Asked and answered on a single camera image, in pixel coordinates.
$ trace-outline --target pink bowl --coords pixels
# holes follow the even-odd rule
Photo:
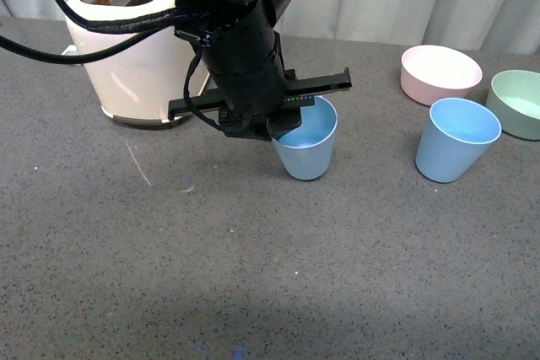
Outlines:
[[[414,46],[402,55],[402,88],[422,105],[446,97],[465,97],[482,80],[469,56],[444,46]]]

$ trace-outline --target black cable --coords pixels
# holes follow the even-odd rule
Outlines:
[[[0,47],[5,50],[14,52],[15,54],[33,59],[35,61],[46,62],[46,63],[56,63],[60,65],[77,65],[80,63],[91,63],[97,62],[102,59],[108,58],[109,56],[116,55],[122,51],[125,51],[130,46],[141,42],[142,40],[147,39],[151,35],[157,33],[158,30],[147,31],[146,33],[140,33],[134,35],[129,40],[125,40],[120,44],[116,44],[111,48],[106,48],[102,51],[92,52],[91,54],[78,55],[78,56],[65,56],[50,54],[43,51],[37,51],[27,46],[23,46],[14,41],[7,39],[0,35]]]
[[[193,76],[193,73],[195,73],[195,69],[197,69],[199,63],[201,62],[201,57],[203,56],[203,48],[201,46],[198,46],[195,50],[195,56],[193,57],[192,61],[189,64],[189,68],[187,69],[186,74],[186,81],[184,82],[184,102],[186,103],[187,109],[197,118],[203,120],[206,122],[209,126],[212,126],[218,131],[225,132],[225,129],[216,121],[212,120],[211,118],[206,117],[194,104],[192,101],[192,98],[189,95],[189,82],[190,79]]]
[[[64,0],[55,0],[64,14],[75,24],[94,33],[133,34],[149,30],[159,30],[171,25],[182,25],[209,16],[208,13],[186,13],[191,7],[168,8],[161,12],[146,14],[134,19],[112,21],[87,20],[75,13]]]

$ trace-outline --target light blue cup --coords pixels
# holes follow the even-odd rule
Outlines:
[[[300,109],[302,124],[272,143],[289,174],[299,180],[314,180],[330,165],[338,113],[328,100],[315,97],[315,104]]]
[[[482,105],[466,99],[441,99],[429,109],[416,166],[428,179],[454,181],[488,150],[500,132],[499,120]]]

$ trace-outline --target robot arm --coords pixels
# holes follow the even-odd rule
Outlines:
[[[209,17],[175,28],[192,43],[215,89],[172,100],[170,118],[218,110],[216,128],[227,137],[270,141],[301,124],[300,107],[313,95],[351,87],[348,69],[322,78],[297,80],[285,70],[279,34],[273,30],[291,0],[176,0]]]

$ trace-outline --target green bowl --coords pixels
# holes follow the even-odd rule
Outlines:
[[[497,116],[504,132],[540,140],[540,73],[514,70],[496,74],[486,107]]]

